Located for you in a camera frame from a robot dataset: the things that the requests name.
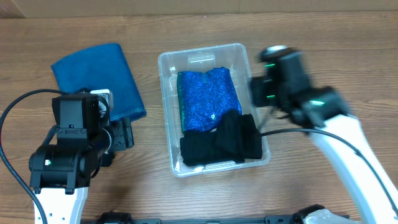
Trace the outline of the clear plastic container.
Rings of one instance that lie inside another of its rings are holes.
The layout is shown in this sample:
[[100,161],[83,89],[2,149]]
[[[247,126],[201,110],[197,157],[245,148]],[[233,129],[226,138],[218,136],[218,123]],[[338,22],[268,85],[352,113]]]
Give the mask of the clear plastic container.
[[183,163],[183,158],[180,154],[180,138],[183,137],[183,133],[181,130],[177,93],[178,72],[184,70],[207,72],[215,67],[229,69],[243,113],[253,115],[257,125],[261,123],[262,119],[259,116],[259,110],[251,102],[249,82],[252,76],[248,55],[243,44],[233,43],[164,52],[159,55],[158,66],[170,167],[176,177],[188,177],[212,172],[263,166],[270,161],[271,152],[265,137],[262,138],[262,158],[246,159],[243,163],[226,161],[205,166],[189,167]]

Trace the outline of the blue glitter cloth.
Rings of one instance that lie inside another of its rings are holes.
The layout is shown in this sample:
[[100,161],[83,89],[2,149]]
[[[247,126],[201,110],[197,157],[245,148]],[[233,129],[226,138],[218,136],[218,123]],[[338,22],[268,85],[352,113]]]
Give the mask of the blue glitter cloth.
[[207,72],[181,71],[177,75],[177,95],[182,132],[215,129],[231,110],[242,114],[230,70],[213,68]]

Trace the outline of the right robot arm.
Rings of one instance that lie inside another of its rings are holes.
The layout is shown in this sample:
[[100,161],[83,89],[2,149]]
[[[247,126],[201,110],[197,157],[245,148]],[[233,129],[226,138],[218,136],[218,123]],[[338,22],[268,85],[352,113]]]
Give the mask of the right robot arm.
[[275,106],[325,155],[357,206],[363,223],[397,223],[397,188],[373,153],[359,119],[331,87],[306,75],[253,78],[255,106]]

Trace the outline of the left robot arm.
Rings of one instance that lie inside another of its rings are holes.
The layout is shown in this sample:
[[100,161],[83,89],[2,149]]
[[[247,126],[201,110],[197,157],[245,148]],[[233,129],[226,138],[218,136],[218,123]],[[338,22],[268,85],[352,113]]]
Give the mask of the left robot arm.
[[45,141],[29,159],[30,187],[38,202],[36,223],[80,223],[91,180],[134,145],[131,121],[123,118],[88,134],[56,128],[57,143]]

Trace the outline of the blue denim cloth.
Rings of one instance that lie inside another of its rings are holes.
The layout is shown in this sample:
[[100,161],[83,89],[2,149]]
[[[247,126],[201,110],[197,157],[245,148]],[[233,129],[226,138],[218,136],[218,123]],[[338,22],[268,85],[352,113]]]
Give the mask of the blue denim cloth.
[[51,65],[59,90],[108,89],[114,109],[110,119],[135,121],[147,114],[121,46],[108,43],[79,50]]

